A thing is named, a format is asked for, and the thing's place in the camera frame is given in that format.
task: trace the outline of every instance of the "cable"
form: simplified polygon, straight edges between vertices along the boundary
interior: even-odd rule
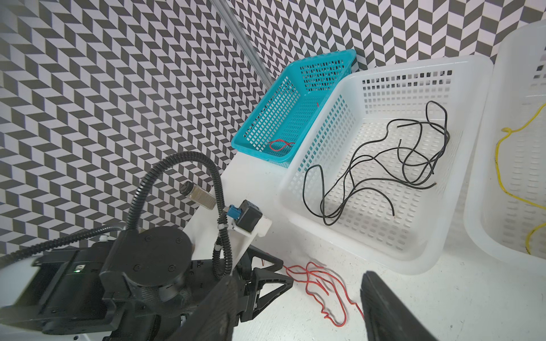
[[[502,128],[501,131],[503,133],[506,133],[506,135],[501,138],[498,142],[497,142],[497,146],[495,147],[495,170],[497,171],[497,180],[498,180],[498,185],[501,187],[501,189],[503,190],[503,192],[505,192],[506,194],[508,194],[509,196],[511,196],[512,198],[514,199],[517,199],[519,201],[523,201],[524,203],[526,204],[529,204],[531,206],[535,206],[535,207],[538,207],[538,208],[541,208],[543,210],[546,210],[546,207],[544,206],[541,206],[539,204],[536,204],[532,201],[529,201],[529,200],[526,200],[526,199],[523,199],[523,198],[520,198],[512,193],[510,193],[505,187],[504,185],[502,184],[502,180],[501,180],[501,170],[499,169],[498,167],[498,151],[499,151],[499,148],[501,147],[501,143],[502,141],[506,140],[507,138],[510,137],[510,135],[512,135],[513,133],[517,133],[519,131],[522,131],[523,129],[527,128],[527,126],[529,124],[531,124],[531,122],[533,122],[535,120],[535,118],[537,118],[538,114],[541,113],[542,109],[546,106],[546,103],[544,103],[540,108],[538,108],[536,114],[529,120],[527,121],[527,123],[525,123],[521,128],[519,129],[516,129],[516,130],[511,130],[510,128],[506,127],[506,128]],[[531,236],[536,232],[538,231],[539,229],[543,228],[546,226],[546,223],[544,224],[541,224],[537,227],[535,227],[534,229],[532,229],[528,234],[527,234],[527,237],[525,238],[525,250],[527,251],[528,254],[531,254],[531,247],[529,245],[529,242],[531,240]]]
[[[281,149],[274,149],[272,144],[273,143],[276,143],[276,142],[283,142],[284,143],[284,146],[281,147]],[[296,142],[286,142],[282,139],[277,139],[275,141],[271,141],[271,142],[268,142],[269,143],[269,148],[271,148],[272,151],[274,152],[280,152],[281,150],[283,150],[285,147],[292,147]]]
[[[314,267],[318,268],[318,269],[322,269],[322,270],[309,270],[309,266],[310,265],[313,265]],[[349,302],[349,304],[353,305],[353,306],[356,306],[357,310],[360,312],[360,315],[362,316],[362,318],[364,318],[364,313],[362,312],[362,310],[360,309],[360,307],[358,306],[358,303],[352,301],[350,298],[349,298],[349,294],[347,293],[347,289],[345,288],[345,285],[343,284],[342,281],[340,281],[340,279],[338,277],[336,277],[335,275],[325,271],[326,268],[324,266],[320,266],[320,265],[317,265],[315,264],[314,262],[310,261],[307,263],[307,265],[304,267],[302,267],[301,265],[293,265],[293,266],[289,266],[289,267],[286,267],[286,266],[283,266],[284,269],[286,270],[286,275],[289,276],[290,278],[294,279],[294,281],[298,282],[298,283],[305,283],[305,292],[309,295],[309,296],[312,296],[314,298],[315,301],[318,302],[318,304],[321,305],[321,313],[324,314],[324,318],[325,319],[329,319],[330,322],[332,322],[332,324],[336,327],[343,327],[345,325],[345,323],[347,322],[347,311],[345,310],[345,306],[343,305],[343,300],[337,290],[337,287],[336,285],[325,279],[324,277],[322,277],[321,275],[319,274],[324,274],[326,276],[329,276],[330,278],[334,279],[336,282],[338,282],[344,293],[345,293],[345,298],[347,299],[347,301]],[[294,268],[299,268],[301,270],[303,270],[303,272],[296,272],[294,271],[293,269]],[[304,274],[307,276],[307,280],[298,280],[298,279],[295,279],[292,274]],[[314,276],[317,278],[316,281],[314,280],[311,280],[310,279],[310,276]],[[313,292],[310,292],[309,291],[309,284],[317,284],[323,291],[324,293],[327,295],[327,296],[330,296],[328,290],[325,288],[325,286],[319,282],[319,279],[322,280],[323,282],[325,283],[328,283],[332,286],[333,290],[334,290],[334,293],[336,294],[336,297],[337,297],[337,300],[339,301],[340,303],[340,306],[341,306],[341,310],[343,311],[343,322],[341,323],[338,323],[334,320],[334,318],[332,318],[332,316],[330,316],[330,313],[326,310],[326,306],[324,305],[324,303],[319,300],[316,296],[315,293]]]
[[[232,256],[232,247],[229,242],[228,228],[227,228],[227,216],[224,212],[224,192],[222,189],[222,180],[220,178],[220,173],[216,164],[208,158],[205,154],[199,152],[179,152],[171,154],[155,164],[152,169],[144,176],[140,181],[140,185],[136,189],[133,201],[129,207],[129,213],[127,215],[127,229],[136,229],[138,227],[138,222],[140,215],[144,208],[144,203],[150,193],[153,184],[159,178],[159,176],[172,168],[174,165],[181,162],[192,161],[199,162],[203,164],[210,176],[212,177],[212,183],[214,186],[214,191],[216,194],[216,207],[218,209],[218,224],[225,225],[224,228],[220,229],[218,232],[218,238],[216,238],[216,245],[212,251],[212,264],[214,275],[217,278],[222,278],[223,276],[229,275],[232,271],[233,265],[233,256]],[[220,263],[220,251],[224,250],[224,269],[221,269]]]
[[[50,249],[58,248],[61,246],[65,246],[68,244],[72,244],[77,241],[81,241],[84,239],[92,238],[94,236],[103,235],[108,232],[112,231],[120,231],[125,226],[124,223],[116,223],[111,225],[103,225],[98,228],[90,229],[90,230],[82,230],[77,233],[74,233],[73,235],[60,237],[54,240],[46,241],[43,243],[39,243],[36,245],[29,246],[28,248],[24,248],[22,250],[18,250],[15,252],[12,252],[10,254],[7,254],[0,258],[0,269],[4,268],[10,264],[13,264],[17,261],[20,261],[22,259],[28,258],[30,256],[36,255],[40,252],[47,251]]]
[[[429,104],[437,105],[444,112],[444,125],[443,126],[438,124],[438,123],[430,122],[430,119],[429,119]],[[316,165],[313,165],[313,166],[309,167],[305,171],[303,189],[302,189],[302,194],[301,194],[304,205],[307,208],[307,210],[309,212],[311,212],[311,214],[313,214],[314,216],[322,218],[322,221],[323,221],[324,225],[331,226],[331,225],[334,225],[341,218],[341,215],[343,213],[343,210],[345,209],[345,206],[346,206],[347,202],[349,201],[349,199],[353,195],[355,195],[356,193],[361,192],[363,190],[372,190],[372,191],[375,191],[375,192],[379,193],[381,196],[383,196],[387,200],[387,202],[390,205],[392,215],[394,217],[394,205],[393,205],[392,201],[383,192],[381,192],[380,190],[378,190],[376,188],[373,188],[373,187],[362,187],[362,188],[358,188],[358,189],[357,189],[357,187],[360,186],[362,183],[364,183],[366,181],[383,181],[383,180],[385,180],[385,181],[394,181],[394,182],[397,182],[399,184],[403,184],[403,185],[405,185],[407,187],[414,188],[414,189],[429,189],[429,188],[435,186],[436,182],[434,182],[433,184],[428,185],[428,186],[424,186],[423,184],[426,181],[428,181],[428,179],[434,174],[434,169],[436,167],[436,164],[437,164],[438,160],[440,159],[440,157],[442,157],[444,155],[444,153],[446,151],[447,144],[448,144],[448,142],[450,140],[450,134],[449,134],[449,132],[447,130],[447,118],[448,118],[447,110],[440,103],[435,102],[433,100],[430,100],[425,105],[425,118],[426,118],[426,121],[417,121],[415,119],[406,119],[406,118],[397,118],[397,119],[393,119],[393,120],[389,121],[389,123],[387,123],[387,127],[386,127],[387,132],[385,133],[384,137],[382,137],[379,140],[373,140],[373,141],[368,141],[368,142],[362,143],[360,146],[358,146],[358,148],[353,152],[353,155],[351,156],[351,160],[349,161],[349,165],[347,167],[347,170],[339,178],[337,178],[337,180],[334,182],[332,187],[327,192],[325,191],[325,188],[324,188],[324,173],[323,173],[322,166],[320,164],[316,164]],[[391,125],[391,123],[400,122],[400,121],[409,122],[409,123],[399,125],[399,126],[397,126],[397,128],[409,127],[409,126],[416,125],[416,124],[419,125],[419,136],[418,136],[417,141],[415,142],[415,145],[413,147],[411,147],[411,148],[401,147],[402,140],[400,139],[397,147],[385,149],[385,150],[377,153],[376,155],[363,154],[363,155],[359,155],[358,157],[355,157],[357,155],[357,152],[362,147],[364,147],[366,145],[369,145],[371,143],[377,143],[377,142],[382,142],[382,141],[386,140],[388,135],[389,135],[389,126]],[[434,154],[431,158],[427,158],[425,155],[423,155],[422,153],[420,153],[420,152],[418,152],[416,150],[419,143],[420,143],[420,141],[421,141],[421,138],[423,136],[423,126],[424,125],[428,125],[432,129],[434,129],[435,131],[437,131],[441,135],[443,135],[443,146],[442,146],[442,148],[436,154]],[[396,156],[398,158],[398,161],[402,164],[401,171],[402,171],[403,179],[398,178],[394,174],[392,174],[378,160],[378,157],[381,154],[389,152],[389,151],[394,151],[394,150],[396,150]],[[400,151],[401,150],[408,150],[409,151],[403,160],[400,157]],[[408,160],[409,160],[410,156],[413,155],[413,154],[416,154],[418,158],[422,158],[424,161],[421,162],[421,163],[417,163],[417,164],[409,164]],[[375,161],[378,165],[380,165],[383,168],[383,170],[391,178],[366,178],[364,180],[359,181],[358,183],[355,183],[354,177],[353,177],[353,174],[352,174],[352,170],[357,165],[359,165],[361,163],[368,162],[368,161]],[[408,179],[408,177],[406,175],[406,167],[420,167],[420,166],[422,166],[423,168],[421,169],[420,174],[417,176],[417,178],[414,179],[414,180]],[[321,173],[322,199],[321,199],[321,202],[320,202],[320,213],[316,213],[313,210],[311,210],[309,208],[308,204],[307,204],[307,201],[305,200],[305,184],[307,182],[307,175],[308,175],[309,171],[312,170],[313,168],[318,168],[318,170]],[[425,171],[427,169],[429,170],[429,172],[428,172],[428,174],[425,175]],[[347,176],[351,180],[351,187],[352,187],[351,190],[349,191],[349,193],[346,192]],[[337,208],[335,208],[335,210],[333,212],[331,212],[329,214],[326,214],[326,212],[325,212],[326,197],[330,194],[330,192],[334,188],[336,188],[337,184],[339,183],[339,181],[341,179],[343,179],[343,198],[341,200],[341,203],[337,206]]]

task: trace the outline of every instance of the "chevron pattern wall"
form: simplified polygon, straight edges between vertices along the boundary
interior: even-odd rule
[[[125,220],[168,154],[227,166],[264,89],[208,0],[2,4],[0,254]],[[179,193],[186,179],[210,188],[203,168],[174,167],[144,228],[184,226],[196,209]]]
[[[479,53],[546,19],[544,0],[229,0],[277,78],[295,59],[356,49],[355,69]]]

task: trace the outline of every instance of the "red wire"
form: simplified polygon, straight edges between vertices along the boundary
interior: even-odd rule
[[[294,281],[298,282],[298,283],[305,283],[305,292],[309,295],[309,296],[313,296],[314,300],[318,302],[318,304],[321,305],[321,313],[324,314],[324,318],[325,319],[329,319],[332,324],[336,327],[343,327],[345,325],[345,323],[347,322],[347,312],[345,311],[345,306],[343,305],[343,300],[341,299],[341,296],[340,294],[338,293],[337,291],[337,287],[335,286],[334,283],[332,283],[331,281],[325,279],[324,277],[318,275],[317,273],[320,273],[320,274],[324,274],[324,275],[327,275],[333,279],[335,279],[340,285],[341,287],[343,288],[343,291],[345,292],[345,298],[347,299],[347,301],[349,302],[349,304],[353,305],[353,306],[356,306],[356,308],[358,309],[360,315],[362,316],[362,318],[364,318],[364,313],[362,312],[362,310],[360,309],[360,307],[358,306],[358,304],[356,302],[353,302],[351,301],[351,299],[349,298],[349,294],[347,293],[347,289],[345,288],[345,285],[343,284],[342,281],[339,280],[338,277],[334,276],[333,274],[327,272],[327,271],[323,271],[323,270],[309,270],[309,265],[314,265],[316,268],[318,269],[324,269],[326,270],[325,267],[323,266],[320,266],[320,265],[317,265],[315,264],[314,262],[310,261],[307,263],[307,265],[304,267],[300,266],[300,265],[293,265],[293,266],[290,266],[290,267],[286,267],[286,266],[283,266],[285,269],[286,269],[286,275],[288,275],[289,277],[293,278]],[[299,268],[299,269],[302,269],[303,272],[297,272],[297,271],[294,271],[293,269],[294,268]],[[291,274],[304,274],[307,276],[307,280],[297,280],[295,279],[294,277],[292,277]],[[328,311],[326,311],[326,306],[324,305],[323,302],[321,302],[315,293],[313,292],[310,292],[308,287],[309,287],[309,284],[317,284],[325,293],[327,296],[330,296],[330,294],[328,293],[328,291],[326,290],[326,288],[319,282],[319,280],[317,279],[316,281],[314,280],[311,280],[310,279],[310,276],[315,276],[319,279],[321,279],[322,281],[324,281],[325,283],[329,283],[332,288],[334,288],[334,292],[336,293],[336,296],[337,296],[337,299],[340,303],[340,306],[341,306],[341,310],[343,311],[343,322],[342,323],[337,323],[331,316],[330,316],[330,313]]]
[[[275,142],[283,142],[284,146],[282,146],[281,149],[273,149],[272,144],[275,143]],[[271,142],[268,142],[268,143],[269,143],[269,148],[271,148],[272,151],[280,152],[281,150],[283,150],[286,147],[292,147],[292,145],[294,145],[294,143],[296,143],[296,142],[286,142],[283,139],[277,139],[275,141],[271,141]]]

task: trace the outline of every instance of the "plastic basket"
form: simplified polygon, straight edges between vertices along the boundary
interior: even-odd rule
[[[499,187],[495,146],[504,127],[520,128],[546,102],[546,21],[526,25],[500,45],[476,145],[465,207],[465,227],[491,256],[546,275],[546,228],[533,234],[531,254],[525,238],[546,223],[546,211],[512,199]],[[546,111],[505,140],[498,155],[502,182],[522,198],[546,202]]]
[[[487,87],[492,72],[491,60],[484,56],[439,58],[379,67],[345,77],[334,89],[324,108],[301,144],[280,185],[277,203],[297,226],[367,260],[377,261],[403,274],[418,274],[438,260],[459,197],[468,160],[478,131]],[[302,201],[305,171],[320,164],[326,188],[347,168],[356,147],[385,135],[393,118],[425,120],[425,104],[434,100],[448,111],[451,140],[427,182],[437,182],[428,190],[405,187],[392,181],[369,181],[394,205],[392,216],[386,199],[371,190],[351,197],[341,219],[325,226]],[[443,112],[429,108],[434,122],[443,124]],[[434,131],[424,128],[423,149],[430,157],[442,147]],[[389,137],[362,148],[357,155],[376,154],[396,147],[399,139],[411,145],[419,135],[419,125],[392,128]],[[396,152],[379,159],[389,170],[402,177]],[[377,164],[365,163],[353,169],[355,181],[387,177]],[[343,185],[326,199],[327,212],[339,205]],[[309,174],[307,203],[319,212],[321,183],[318,171]]]
[[[288,167],[340,79],[351,74],[356,51],[327,53],[288,65],[232,140],[245,154]],[[294,142],[276,152],[269,142]],[[281,149],[284,143],[272,147]]]

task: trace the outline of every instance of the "table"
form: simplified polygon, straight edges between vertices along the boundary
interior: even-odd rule
[[[462,212],[468,173],[438,263],[423,274],[404,276],[360,259],[288,222],[274,204],[285,171],[237,153],[222,174],[227,205],[238,206],[248,199],[273,220],[268,234],[257,238],[254,246],[281,258],[287,266],[305,265],[309,260],[326,264],[343,278],[349,296],[359,303],[363,273],[377,272],[440,341],[546,339],[546,278],[494,259],[479,249],[465,231]],[[205,224],[214,222],[216,215],[216,211],[200,208],[185,229],[199,226],[204,229],[202,234],[217,234],[214,223]],[[205,245],[195,252],[209,258],[210,250],[212,245]],[[323,319],[318,303],[305,294],[305,285],[294,283],[256,319],[239,324],[233,339],[366,340],[366,332],[360,314],[352,308],[347,324],[334,327]]]

